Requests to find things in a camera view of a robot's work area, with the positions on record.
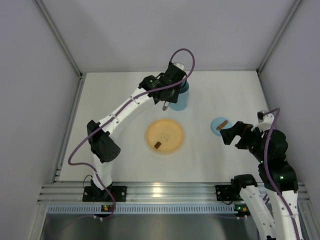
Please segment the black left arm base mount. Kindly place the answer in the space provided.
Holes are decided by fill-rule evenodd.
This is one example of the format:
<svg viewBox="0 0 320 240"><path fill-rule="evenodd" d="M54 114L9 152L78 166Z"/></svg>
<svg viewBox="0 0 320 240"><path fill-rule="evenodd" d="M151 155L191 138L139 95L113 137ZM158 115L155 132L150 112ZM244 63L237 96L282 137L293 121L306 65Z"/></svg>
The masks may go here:
<svg viewBox="0 0 320 240"><path fill-rule="evenodd" d="M116 202L126 202L127 186L111 185L107 189L109 190L109 192L111 193L111 195L113 196ZM105 190L101 190L95 185L93 185L93 186L86 186L84 188L82 201L83 202L112 202L112 198Z"/></svg>

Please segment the light blue lid with strap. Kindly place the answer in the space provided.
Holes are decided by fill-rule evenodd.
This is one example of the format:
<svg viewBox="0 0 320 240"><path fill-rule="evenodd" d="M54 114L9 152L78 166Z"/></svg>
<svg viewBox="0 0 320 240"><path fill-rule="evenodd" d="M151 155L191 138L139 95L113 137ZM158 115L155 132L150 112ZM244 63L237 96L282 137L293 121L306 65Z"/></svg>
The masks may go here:
<svg viewBox="0 0 320 240"><path fill-rule="evenodd" d="M212 120L210 124L211 131L218 137L221 137L221 130L229 129L231 127L232 123L225 117L217 117L214 120Z"/></svg>

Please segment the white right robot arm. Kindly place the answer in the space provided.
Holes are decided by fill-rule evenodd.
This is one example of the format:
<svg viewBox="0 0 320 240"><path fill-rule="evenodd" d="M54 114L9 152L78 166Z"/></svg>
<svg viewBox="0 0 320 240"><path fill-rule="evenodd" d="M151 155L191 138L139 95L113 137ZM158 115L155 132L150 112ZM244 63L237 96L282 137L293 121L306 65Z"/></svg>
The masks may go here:
<svg viewBox="0 0 320 240"><path fill-rule="evenodd" d="M235 147L249 151L259 162L258 173L266 189L266 198L261 196L251 174L236 175L230 182L234 194L248 207L259 238L301 240L297 175L287 161L286 135L275 128L280 112L279 107L259 111L256 125L237 121L232 127L221 129L220 135L225 145L239 136Z"/></svg>

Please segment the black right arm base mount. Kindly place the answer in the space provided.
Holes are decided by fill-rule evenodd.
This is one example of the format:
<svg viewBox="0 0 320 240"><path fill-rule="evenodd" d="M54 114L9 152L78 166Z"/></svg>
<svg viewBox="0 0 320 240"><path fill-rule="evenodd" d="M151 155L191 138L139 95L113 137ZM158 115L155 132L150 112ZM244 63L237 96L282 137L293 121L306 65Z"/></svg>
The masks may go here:
<svg viewBox="0 0 320 240"><path fill-rule="evenodd" d="M219 202L232 202L237 200L234 188L230 184L220 184L215 186L216 199Z"/></svg>

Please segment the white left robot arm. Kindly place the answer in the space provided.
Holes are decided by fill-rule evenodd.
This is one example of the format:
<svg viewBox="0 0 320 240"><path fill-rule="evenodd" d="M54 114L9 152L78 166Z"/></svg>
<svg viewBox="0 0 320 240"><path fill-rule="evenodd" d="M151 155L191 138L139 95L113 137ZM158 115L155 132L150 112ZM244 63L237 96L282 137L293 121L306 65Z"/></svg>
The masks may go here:
<svg viewBox="0 0 320 240"><path fill-rule="evenodd" d="M186 75L183 64L170 62L167 70L160 73L159 76L149 75L145 77L131 96L111 114L98 122L91 120L87 124L88 135L99 130L88 139L88 142L93 154L95 168L91 186L100 195L105 191L105 187L109 188L112 185L113 160L121 152L121 148L116 144L116 139L120 133L137 116L157 103L177 103L180 84L154 92L151 92L151 90L178 83Z"/></svg>

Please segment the brown square chocolate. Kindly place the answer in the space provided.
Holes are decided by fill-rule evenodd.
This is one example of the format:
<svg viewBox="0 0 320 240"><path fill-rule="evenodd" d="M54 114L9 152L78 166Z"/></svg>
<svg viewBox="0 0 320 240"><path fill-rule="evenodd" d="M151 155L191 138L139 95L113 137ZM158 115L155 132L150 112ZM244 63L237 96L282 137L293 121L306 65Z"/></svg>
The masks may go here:
<svg viewBox="0 0 320 240"><path fill-rule="evenodd" d="M158 149L158 148L161 146L161 144L162 144L162 143L158 141L158 142L154 145L154 148L155 148L155 149Z"/></svg>

